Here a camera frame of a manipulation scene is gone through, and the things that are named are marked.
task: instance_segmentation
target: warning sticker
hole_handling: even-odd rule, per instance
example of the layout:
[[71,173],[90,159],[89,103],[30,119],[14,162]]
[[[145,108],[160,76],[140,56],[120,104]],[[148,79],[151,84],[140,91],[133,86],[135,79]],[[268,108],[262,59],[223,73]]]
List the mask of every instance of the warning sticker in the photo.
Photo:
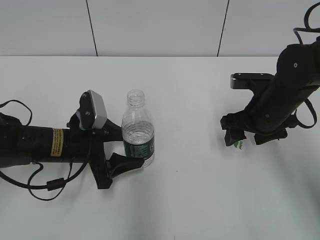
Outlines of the warning sticker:
[[51,157],[60,157],[64,146],[64,131],[53,128],[53,139],[51,148]]

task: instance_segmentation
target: cable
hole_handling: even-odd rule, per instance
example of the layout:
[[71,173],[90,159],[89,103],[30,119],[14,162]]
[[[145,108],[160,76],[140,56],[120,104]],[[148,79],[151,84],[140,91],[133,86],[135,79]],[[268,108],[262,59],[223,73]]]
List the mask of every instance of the cable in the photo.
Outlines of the cable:
[[9,100],[9,101],[6,101],[6,102],[0,104],[0,109],[3,108],[4,106],[6,106],[8,103],[11,103],[11,102],[15,102],[15,103],[21,104],[22,106],[24,106],[26,109],[29,110],[29,112],[30,112],[29,121],[28,121],[27,124],[25,125],[25,126],[29,126],[29,124],[30,124],[31,121],[32,121],[32,111],[31,111],[31,109],[30,109],[27,105],[25,105],[23,102],[21,102],[21,101],[19,101],[19,100],[12,99],[12,100]]
[[[32,116],[33,116],[31,109],[29,107],[27,107],[27,105],[25,105],[23,102],[21,102],[19,100],[15,100],[15,99],[9,100],[9,101],[6,101],[6,102],[0,104],[0,108],[3,108],[4,106],[6,106],[10,102],[19,103],[19,104],[23,105],[24,107],[26,107],[30,111],[29,121],[25,125],[25,126],[28,126],[31,123]],[[90,160],[91,150],[92,150],[92,135],[89,133],[89,149],[88,149],[88,153],[87,153],[86,159],[84,160],[83,164],[81,165],[81,167],[78,169],[78,171],[75,174],[73,174],[71,177],[68,177],[67,179],[63,180],[64,186],[67,183],[69,183],[70,181],[74,180],[77,176],[79,176],[80,173],[85,169],[85,167],[87,166],[87,164],[88,164],[88,162]],[[25,183],[16,181],[16,180],[12,179],[11,177],[5,175],[2,171],[0,171],[0,178],[2,178],[3,180],[5,180],[5,181],[7,181],[7,182],[9,182],[9,183],[11,183],[13,185],[16,185],[17,187],[20,187],[20,188],[23,188],[23,189],[28,189],[28,190],[42,190],[42,189],[48,189],[48,187],[49,187],[48,183],[46,185],[30,185],[30,184],[25,184]]]
[[309,9],[306,11],[305,15],[304,15],[304,18],[303,18],[303,22],[304,22],[304,26],[305,28],[303,27],[295,27],[293,29],[293,32],[294,34],[296,35],[296,37],[298,38],[298,41],[300,44],[304,44],[302,39],[301,39],[301,36],[299,34],[299,32],[306,32],[306,33],[320,33],[320,27],[319,28],[311,28],[310,25],[309,25],[309,17],[310,17],[310,14],[311,12],[313,11],[313,9],[315,9],[316,7],[320,6],[320,2],[312,5],[311,7],[309,7]]
[[303,128],[303,129],[310,129],[310,128],[312,128],[314,125],[316,125],[316,123],[317,123],[317,120],[318,120],[318,119],[317,119],[317,113],[316,113],[314,107],[312,106],[312,103],[310,102],[310,100],[309,100],[308,98],[304,101],[304,103],[306,104],[306,106],[308,107],[308,109],[310,110],[310,112],[311,112],[311,114],[312,114],[313,124],[308,126],[308,125],[304,125],[302,122],[300,122],[300,121],[298,120],[298,118],[297,118],[297,109],[295,110],[295,112],[294,112],[293,115],[295,116],[296,121],[297,121],[297,124],[298,124],[299,127]]
[[[43,165],[42,163],[40,163],[40,162],[35,162],[35,164],[38,164],[40,167],[39,167],[39,169],[37,169],[36,171],[34,171],[34,173],[31,174],[31,176],[30,176],[29,179],[28,179],[28,183],[27,183],[28,185],[30,185],[30,182],[31,182],[31,180],[34,178],[34,176],[35,176],[36,174],[38,174],[39,172],[41,172],[41,171],[44,169],[44,165]],[[73,162],[71,161],[71,162],[69,163],[70,170],[69,170],[69,173],[68,173],[68,177],[67,177],[66,179],[69,179],[69,177],[70,177],[70,174],[71,174],[71,171],[72,171],[72,165],[73,165]],[[52,198],[41,198],[41,197],[38,197],[38,196],[36,196],[36,195],[32,192],[32,190],[31,190],[30,188],[28,189],[28,191],[29,191],[29,193],[30,193],[34,198],[36,198],[36,199],[38,199],[38,200],[41,200],[41,201],[51,201],[51,200],[56,199],[56,198],[62,193],[63,189],[65,189],[65,186],[66,186],[66,185],[64,185],[64,186],[60,189],[60,191],[59,191],[54,197],[52,197]]]

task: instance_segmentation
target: plastic bottle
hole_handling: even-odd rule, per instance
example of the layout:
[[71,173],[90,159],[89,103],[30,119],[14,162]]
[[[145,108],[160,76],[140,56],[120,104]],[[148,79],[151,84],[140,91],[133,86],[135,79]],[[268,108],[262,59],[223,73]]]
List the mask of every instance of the plastic bottle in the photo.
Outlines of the plastic bottle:
[[143,158],[147,167],[155,158],[155,128],[145,106],[145,94],[135,89],[127,94],[128,108],[122,117],[122,137],[125,155]]

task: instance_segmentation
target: white tabletop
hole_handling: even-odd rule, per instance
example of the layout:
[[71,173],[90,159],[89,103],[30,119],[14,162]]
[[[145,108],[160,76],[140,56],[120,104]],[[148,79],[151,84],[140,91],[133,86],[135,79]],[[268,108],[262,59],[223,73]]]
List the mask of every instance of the white tabletop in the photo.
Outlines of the white tabletop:
[[[155,122],[155,160],[97,190],[89,167],[54,201],[34,199],[0,179],[0,234],[6,240],[311,240],[320,237],[320,124],[288,130],[243,151],[225,147],[223,115],[242,110],[249,90],[230,89],[230,74],[271,73],[276,57],[0,57],[0,102],[30,106],[32,125],[64,128],[81,93],[103,96],[121,124],[126,94],[142,89]],[[320,113],[320,92],[310,100]],[[0,112],[28,111],[12,104]],[[312,117],[305,106],[298,116]],[[106,156],[123,154],[106,144]],[[38,166],[3,171],[27,182]],[[45,164],[33,184],[66,177],[68,164]],[[53,192],[36,191],[42,197]]]

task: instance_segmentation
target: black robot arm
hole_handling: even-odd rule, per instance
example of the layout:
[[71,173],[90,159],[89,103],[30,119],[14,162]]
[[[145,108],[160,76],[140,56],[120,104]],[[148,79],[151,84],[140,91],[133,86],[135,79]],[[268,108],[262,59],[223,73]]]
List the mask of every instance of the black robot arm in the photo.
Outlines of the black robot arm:
[[[244,110],[221,119],[226,130],[225,144],[231,146],[246,138],[244,131],[255,133],[257,145],[287,137],[286,128],[311,128],[317,115],[308,97],[320,87],[320,38],[313,44],[289,45],[279,56],[276,74],[235,73],[231,88],[248,89],[253,97]],[[314,124],[305,126],[292,114],[305,102]]]
[[82,166],[67,179],[48,181],[41,186],[17,182],[0,171],[1,178],[19,187],[49,191],[63,188],[89,163],[97,188],[108,189],[114,177],[140,168],[144,163],[141,158],[116,153],[106,159],[104,143],[122,141],[122,129],[107,118],[102,97],[92,90],[81,95],[80,107],[67,123],[69,129],[29,126],[29,123],[22,125],[19,119],[0,113],[0,168],[34,162],[78,162]]

